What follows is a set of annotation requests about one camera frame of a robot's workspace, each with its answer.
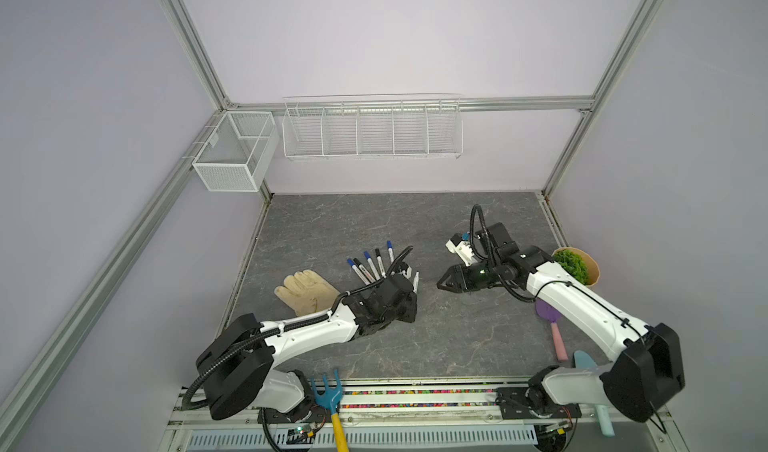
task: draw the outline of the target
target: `mesh basket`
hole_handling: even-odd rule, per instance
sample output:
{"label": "mesh basket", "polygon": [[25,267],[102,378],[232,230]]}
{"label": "mesh basket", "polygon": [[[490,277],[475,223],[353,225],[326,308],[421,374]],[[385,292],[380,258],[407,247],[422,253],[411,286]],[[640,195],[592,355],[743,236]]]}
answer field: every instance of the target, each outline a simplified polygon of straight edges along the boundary
{"label": "mesh basket", "polygon": [[288,159],[458,157],[458,99],[289,104],[283,119]]}
{"label": "mesh basket", "polygon": [[280,136],[268,111],[227,111],[193,161],[211,191],[258,191]]}

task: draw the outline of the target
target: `white wire basket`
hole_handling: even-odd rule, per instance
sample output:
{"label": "white wire basket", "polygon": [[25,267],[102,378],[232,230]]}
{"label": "white wire basket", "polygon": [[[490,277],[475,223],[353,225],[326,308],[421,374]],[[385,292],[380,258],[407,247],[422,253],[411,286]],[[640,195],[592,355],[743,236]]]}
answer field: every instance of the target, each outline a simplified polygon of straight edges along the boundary
{"label": "white wire basket", "polygon": [[288,159],[424,159],[462,154],[458,97],[302,101],[286,98]]}
{"label": "white wire basket", "polygon": [[210,191],[258,191],[280,141],[268,111],[227,111],[192,162]]}

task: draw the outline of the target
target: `white wall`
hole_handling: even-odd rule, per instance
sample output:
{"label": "white wall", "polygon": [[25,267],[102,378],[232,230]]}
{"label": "white wall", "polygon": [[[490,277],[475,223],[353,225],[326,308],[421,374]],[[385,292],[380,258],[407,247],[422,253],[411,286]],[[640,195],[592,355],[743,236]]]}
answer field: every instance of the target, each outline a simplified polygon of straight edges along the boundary
{"label": "white wall", "polygon": [[541,190],[578,119],[574,110],[467,112],[458,159],[290,161],[281,143],[266,181],[283,194]]}
{"label": "white wall", "polygon": [[640,0],[184,0],[230,98],[591,94]]}
{"label": "white wall", "polygon": [[157,0],[0,0],[0,399],[212,113]]}
{"label": "white wall", "polygon": [[768,441],[767,55],[767,0],[669,0],[553,197],[600,293],[680,335],[693,452]]}
{"label": "white wall", "polygon": [[259,194],[190,180],[18,452],[158,448],[179,389],[216,335],[260,207]]}

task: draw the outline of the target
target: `purple shovel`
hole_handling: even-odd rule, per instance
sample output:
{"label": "purple shovel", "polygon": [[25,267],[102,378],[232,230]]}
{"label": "purple shovel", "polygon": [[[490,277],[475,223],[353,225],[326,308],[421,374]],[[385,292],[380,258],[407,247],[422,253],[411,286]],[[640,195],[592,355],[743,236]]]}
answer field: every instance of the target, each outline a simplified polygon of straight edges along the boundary
{"label": "purple shovel", "polygon": [[545,318],[552,323],[552,341],[554,342],[554,351],[558,355],[558,360],[561,362],[568,361],[568,352],[565,351],[565,344],[563,338],[560,335],[560,329],[558,328],[558,319],[562,317],[562,313],[549,303],[538,299],[536,301],[536,313],[541,318]]}

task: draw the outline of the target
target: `wire rack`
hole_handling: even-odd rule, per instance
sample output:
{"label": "wire rack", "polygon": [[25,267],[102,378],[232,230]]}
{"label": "wire rack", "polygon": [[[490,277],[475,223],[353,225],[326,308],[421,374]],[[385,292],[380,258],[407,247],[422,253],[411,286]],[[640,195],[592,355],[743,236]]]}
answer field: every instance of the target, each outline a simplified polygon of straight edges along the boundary
{"label": "wire rack", "polygon": [[283,147],[292,160],[424,159],[462,154],[458,97],[311,101],[286,99]]}
{"label": "wire rack", "polygon": [[192,165],[208,190],[258,191],[280,141],[268,111],[227,111]]}

